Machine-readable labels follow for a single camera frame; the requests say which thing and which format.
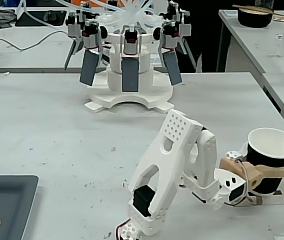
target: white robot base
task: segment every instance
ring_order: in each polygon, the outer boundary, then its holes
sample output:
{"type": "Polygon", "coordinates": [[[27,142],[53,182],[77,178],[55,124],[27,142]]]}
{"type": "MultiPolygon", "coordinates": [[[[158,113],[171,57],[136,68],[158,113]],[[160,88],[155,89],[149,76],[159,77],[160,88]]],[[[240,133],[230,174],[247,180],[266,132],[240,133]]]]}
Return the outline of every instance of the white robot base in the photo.
{"type": "Polygon", "coordinates": [[[88,86],[91,102],[85,104],[91,113],[110,109],[125,102],[139,103],[148,109],[167,113],[174,108],[168,100],[173,94],[169,77],[152,68],[139,74],[139,92],[122,92],[122,75],[111,70],[97,73],[92,86],[88,86]]]}

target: chopsticks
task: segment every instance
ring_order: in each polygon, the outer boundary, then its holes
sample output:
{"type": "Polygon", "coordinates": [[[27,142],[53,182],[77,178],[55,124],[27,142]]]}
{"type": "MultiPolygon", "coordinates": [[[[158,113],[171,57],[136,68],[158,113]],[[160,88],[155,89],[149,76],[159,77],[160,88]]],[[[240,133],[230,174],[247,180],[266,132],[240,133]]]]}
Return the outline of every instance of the chopsticks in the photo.
{"type": "Polygon", "coordinates": [[[260,13],[265,13],[265,14],[272,14],[272,15],[277,15],[277,16],[284,16],[283,14],[276,13],[272,10],[269,9],[262,9],[256,6],[240,6],[240,5],[232,5],[234,8],[239,8],[239,9],[246,9],[246,10],[252,10],[260,13]]]}

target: cup rim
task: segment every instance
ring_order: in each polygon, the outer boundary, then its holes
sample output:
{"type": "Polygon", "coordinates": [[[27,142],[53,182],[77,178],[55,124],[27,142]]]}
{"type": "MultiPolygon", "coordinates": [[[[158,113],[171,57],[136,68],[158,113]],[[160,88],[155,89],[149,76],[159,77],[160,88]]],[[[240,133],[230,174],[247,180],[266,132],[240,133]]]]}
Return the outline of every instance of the cup rim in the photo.
{"type": "Polygon", "coordinates": [[[268,130],[274,130],[274,131],[278,131],[278,132],[281,132],[284,134],[284,131],[283,130],[280,130],[280,129],[277,129],[277,128],[272,128],[272,127],[259,127],[259,128],[255,128],[253,129],[252,131],[249,132],[248,136],[247,136],[247,142],[248,144],[250,145],[250,147],[252,149],[254,149],[256,152],[258,152],[259,154],[262,154],[266,157],[269,157],[269,158],[273,158],[273,159],[284,159],[284,155],[283,156],[275,156],[275,155],[271,155],[271,154],[267,154],[265,152],[262,152],[261,150],[257,149],[252,143],[251,143],[251,140],[250,140],[250,135],[252,133],[254,133],[255,131],[258,131],[258,130],[265,130],[265,129],[268,129],[268,130]]]}

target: black bowl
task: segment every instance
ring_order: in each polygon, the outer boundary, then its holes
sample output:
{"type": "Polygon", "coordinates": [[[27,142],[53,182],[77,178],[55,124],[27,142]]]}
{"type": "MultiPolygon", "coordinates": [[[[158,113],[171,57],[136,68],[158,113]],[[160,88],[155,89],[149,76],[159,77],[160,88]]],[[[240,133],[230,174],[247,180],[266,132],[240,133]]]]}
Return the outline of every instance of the black bowl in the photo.
{"type": "Polygon", "coordinates": [[[243,9],[237,10],[237,19],[243,26],[250,28],[265,28],[272,21],[272,14],[249,13],[243,9]]]}

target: black cable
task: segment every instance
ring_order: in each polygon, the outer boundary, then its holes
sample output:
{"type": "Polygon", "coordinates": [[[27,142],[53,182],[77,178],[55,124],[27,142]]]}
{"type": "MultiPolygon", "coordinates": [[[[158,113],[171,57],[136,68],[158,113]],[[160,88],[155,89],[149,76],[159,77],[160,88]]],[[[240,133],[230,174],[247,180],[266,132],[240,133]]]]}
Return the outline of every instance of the black cable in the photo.
{"type": "Polygon", "coordinates": [[[3,39],[3,38],[0,38],[0,41],[3,41],[3,42],[5,42],[5,43],[9,44],[10,46],[12,46],[13,48],[15,48],[15,49],[17,49],[17,50],[23,52],[23,51],[32,49],[32,48],[34,48],[34,47],[40,45],[43,41],[45,41],[46,39],[48,39],[49,37],[51,37],[52,35],[57,34],[57,33],[64,33],[64,34],[67,34],[65,31],[54,31],[54,32],[52,32],[52,33],[46,35],[44,38],[42,38],[42,39],[41,39],[39,42],[37,42],[36,44],[34,44],[34,45],[32,45],[32,46],[28,46],[28,47],[26,47],[26,48],[19,48],[18,46],[14,45],[13,43],[11,43],[11,42],[9,42],[8,40],[5,40],[5,39],[3,39]]]}

